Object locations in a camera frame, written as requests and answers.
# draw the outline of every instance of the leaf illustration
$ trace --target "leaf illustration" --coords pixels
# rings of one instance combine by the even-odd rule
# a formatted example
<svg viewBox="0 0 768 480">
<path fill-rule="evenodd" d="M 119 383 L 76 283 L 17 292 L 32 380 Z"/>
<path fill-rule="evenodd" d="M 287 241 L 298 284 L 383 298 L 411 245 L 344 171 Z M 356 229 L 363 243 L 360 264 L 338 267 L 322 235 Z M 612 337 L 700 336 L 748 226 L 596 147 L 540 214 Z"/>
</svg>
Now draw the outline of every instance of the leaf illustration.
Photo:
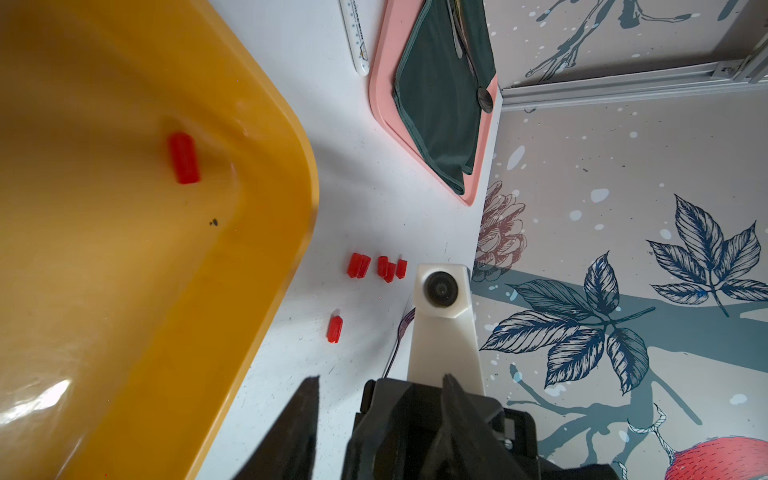
<svg viewBox="0 0 768 480">
<path fill-rule="evenodd" d="M 587 376 L 603 356 L 604 337 L 600 329 L 582 329 L 549 349 L 544 387 Z"/>
<path fill-rule="evenodd" d="M 574 320 L 583 320 L 594 315 L 584 297 L 557 280 L 532 280 L 520 285 L 507 285 L 517 290 L 538 312 Z"/>
<path fill-rule="evenodd" d="M 720 290 L 737 300 L 768 301 L 768 285 L 756 280 L 731 280 Z"/>
<path fill-rule="evenodd" d="M 698 305 L 707 301 L 709 293 L 693 283 L 672 283 L 670 285 L 651 285 L 656 293 L 667 300 L 684 305 Z"/>
<path fill-rule="evenodd" d="M 704 210 L 677 198 L 675 225 L 690 254 L 707 270 L 714 270 L 723 252 L 720 225 Z"/>
<path fill-rule="evenodd" d="M 760 242 L 755 224 L 723 243 L 723 256 L 715 268 L 721 282 L 733 280 L 749 272 L 760 261 Z"/>
<path fill-rule="evenodd" d="M 619 306 L 619 284 L 607 253 L 589 266 L 584 291 L 589 305 L 600 313 L 607 315 Z"/>
<path fill-rule="evenodd" d="M 480 350 L 533 352 L 542 346 L 567 339 L 578 329 L 578 323 L 572 319 L 526 310 L 499 323 Z"/>
<path fill-rule="evenodd" d="M 605 343 L 614 371 L 627 393 L 640 385 L 648 372 L 648 350 L 643 339 L 630 329 L 617 328 Z"/>
<path fill-rule="evenodd" d="M 707 272 L 683 247 L 666 245 L 650 240 L 650 248 L 654 249 L 656 261 L 661 268 L 672 273 L 680 280 L 693 283 L 707 283 Z"/>
</svg>

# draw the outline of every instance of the camera lens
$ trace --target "camera lens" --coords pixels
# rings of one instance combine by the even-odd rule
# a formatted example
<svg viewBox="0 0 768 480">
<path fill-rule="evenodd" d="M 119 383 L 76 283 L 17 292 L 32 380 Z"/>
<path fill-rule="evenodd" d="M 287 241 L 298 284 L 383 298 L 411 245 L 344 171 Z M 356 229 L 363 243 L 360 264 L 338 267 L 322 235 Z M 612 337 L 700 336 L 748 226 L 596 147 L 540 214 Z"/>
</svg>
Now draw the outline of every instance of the camera lens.
<svg viewBox="0 0 768 480">
<path fill-rule="evenodd" d="M 424 282 L 424 293 L 434 306 L 451 306 L 458 297 L 458 284 L 447 272 L 434 272 Z"/>
</svg>

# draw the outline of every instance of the yellow plastic bin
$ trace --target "yellow plastic bin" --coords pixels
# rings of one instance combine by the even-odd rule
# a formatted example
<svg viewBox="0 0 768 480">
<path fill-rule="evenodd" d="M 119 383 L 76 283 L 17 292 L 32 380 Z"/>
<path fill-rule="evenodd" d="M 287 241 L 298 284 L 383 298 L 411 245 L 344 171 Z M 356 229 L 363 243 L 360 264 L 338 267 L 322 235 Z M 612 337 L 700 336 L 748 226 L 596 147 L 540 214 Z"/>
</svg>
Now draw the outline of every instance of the yellow plastic bin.
<svg viewBox="0 0 768 480">
<path fill-rule="evenodd" d="M 0 8 L 0 478 L 193 478 L 309 244 L 309 141 L 204 0 Z"/>
</svg>

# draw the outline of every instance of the red plastic block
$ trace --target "red plastic block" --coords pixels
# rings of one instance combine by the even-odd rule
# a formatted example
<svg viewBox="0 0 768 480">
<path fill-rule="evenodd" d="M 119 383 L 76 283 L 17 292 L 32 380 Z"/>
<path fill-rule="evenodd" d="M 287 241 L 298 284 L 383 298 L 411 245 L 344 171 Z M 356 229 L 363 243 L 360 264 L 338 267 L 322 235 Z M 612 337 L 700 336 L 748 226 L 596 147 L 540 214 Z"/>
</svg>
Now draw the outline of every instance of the red plastic block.
<svg viewBox="0 0 768 480">
<path fill-rule="evenodd" d="M 331 318 L 331 323 L 328 325 L 328 341 L 331 343 L 338 343 L 341 336 L 341 327 L 344 324 L 344 320 L 340 316 L 336 315 Z"/>
<path fill-rule="evenodd" d="M 387 266 L 389 265 L 388 257 L 379 257 L 379 276 L 386 278 Z"/>
<path fill-rule="evenodd" d="M 197 166 L 194 139 L 181 131 L 173 133 L 168 137 L 168 150 L 174 162 L 176 181 L 182 185 L 199 182 L 200 168 Z"/>
<path fill-rule="evenodd" d="M 397 270 L 397 265 L 394 263 L 389 263 L 386 266 L 386 276 L 384 277 L 384 280 L 387 283 L 391 283 L 395 279 L 395 270 Z"/>
<path fill-rule="evenodd" d="M 363 278 L 368 273 L 368 266 L 371 264 L 371 257 L 360 253 L 353 253 L 349 261 L 349 267 L 346 274 L 349 278 Z"/>
<path fill-rule="evenodd" d="M 362 264 L 362 255 L 359 253 L 353 253 L 352 259 L 349 261 L 349 266 L 346 269 L 346 274 L 349 278 L 357 278 L 357 273 L 360 271 L 360 265 Z"/>
<path fill-rule="evenodd" d="M 368 273 L 368 267 L 371 264 L 371 257 L 367 255 L 361 255 L 362 262 L 360 264 L 360 269 L 357 270 L 357 278 L 363 278 L 366 273 Z"/>
<path fill-rule="evenodd" d="M 406 278 L 406 270 L 407 269 L 408 269 L 408 262 L 406 262 L 402 258 L 400 260 L 397 260 L 397 270 L 395 271 L 395 275 L 400 280 Z"/>
</svg>

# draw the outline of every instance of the dark green cloth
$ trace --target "dark green cloth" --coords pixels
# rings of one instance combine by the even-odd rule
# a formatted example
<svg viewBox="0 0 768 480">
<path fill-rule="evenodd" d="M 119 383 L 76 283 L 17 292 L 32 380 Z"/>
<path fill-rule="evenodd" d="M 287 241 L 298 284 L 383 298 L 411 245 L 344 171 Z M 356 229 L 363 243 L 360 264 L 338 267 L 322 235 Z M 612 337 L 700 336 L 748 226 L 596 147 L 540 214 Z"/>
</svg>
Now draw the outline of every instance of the dark green cloth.
<svg viewBox="0 0 768 480">
<path fill-rule="evenodd" d="M 480 128 L 478 82 L 487 88 L 496 68 L 482 0 L 459 3 L 478 79 L 467 55 L 456 56 L 446 1 L 425 0 L 400 59 L 392 96 L 424 161 L 463 195 L 462 172 L 472 173 Z"/>
</svg>

